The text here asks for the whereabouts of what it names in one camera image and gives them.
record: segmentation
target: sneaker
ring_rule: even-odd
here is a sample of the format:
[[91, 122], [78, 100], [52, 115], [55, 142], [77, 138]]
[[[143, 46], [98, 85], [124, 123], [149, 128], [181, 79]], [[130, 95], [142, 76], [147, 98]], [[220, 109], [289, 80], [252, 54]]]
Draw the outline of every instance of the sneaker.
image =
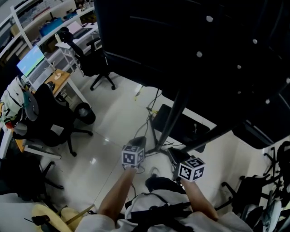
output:
[[158, 168], [156, 168], [156, 167], [151, 168], [150, 177], [159, 177], [159, 175], [160, 175], [160, 173], [159, 173]]

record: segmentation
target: person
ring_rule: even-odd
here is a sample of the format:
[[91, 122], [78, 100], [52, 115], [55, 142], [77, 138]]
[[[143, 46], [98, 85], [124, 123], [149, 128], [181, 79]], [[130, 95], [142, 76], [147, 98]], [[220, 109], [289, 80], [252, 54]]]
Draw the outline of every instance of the person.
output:
[[119, 219], [136, 172], [136, 168], [126, 167], [98, 213], [84, 217], [76, 232], [252, 232], [233, 212], [219, 218], [195, 182], [182, 179], [184, 190], [176, 182], [159, 177], [157, 168], [145, 182], [149, 193], [126, 203], [124, 219]]

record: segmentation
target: white shirt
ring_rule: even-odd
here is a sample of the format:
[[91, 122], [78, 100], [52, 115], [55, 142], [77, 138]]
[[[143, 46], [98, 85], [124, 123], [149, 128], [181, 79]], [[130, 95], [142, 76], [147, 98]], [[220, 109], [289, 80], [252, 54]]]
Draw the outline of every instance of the white shirt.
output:
[[[186, 195], [169, 190], [155, 190], [168, 203], [175, 205], [189, 202]], [[126, 210], [125, 219], [118, 220], [117, 224], [105, 215], [88, 215], [84, 217], [75, 232], [131, 232], [137, 224], [129, 222], [131, 212], [148, 210], [151, 206], [163, 206], [165, 203], [154, 195], [137, 196]], [[251, 228], [233, 212], [229, 212], [216, 222], [201, 212], [190, 214], [187, 218], [179, 219], [185, 226], [190, 226], [195, 232], [252, 232]], [[174, 232], [165, 225], [150, 227], [148, 232]]]

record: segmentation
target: monitor screen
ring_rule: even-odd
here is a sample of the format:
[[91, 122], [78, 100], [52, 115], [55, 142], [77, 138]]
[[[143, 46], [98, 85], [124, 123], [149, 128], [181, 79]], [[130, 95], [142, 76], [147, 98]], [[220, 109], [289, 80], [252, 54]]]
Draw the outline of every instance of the monitor screen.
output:
[[38, 46], [34, 46], [17, 64], [17, 67], [26, 77], [44, 59], [44, 54]]

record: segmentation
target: blue box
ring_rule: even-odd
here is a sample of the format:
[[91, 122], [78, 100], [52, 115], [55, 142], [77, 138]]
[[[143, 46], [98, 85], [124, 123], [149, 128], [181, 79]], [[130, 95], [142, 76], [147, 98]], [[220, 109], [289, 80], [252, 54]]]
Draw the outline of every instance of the blue box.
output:
[[52, 30], [56, 29], [61, 24], [63, 24], [62, 19], [57, 18], [57, 19], [50, 21], [49, 23], [43, 25], [42, 28], [39, 30], [39, 32], [40, 32], [41, 36], [43, 37], [43, 36], [47, 35], [49, 32], [51, 32]]

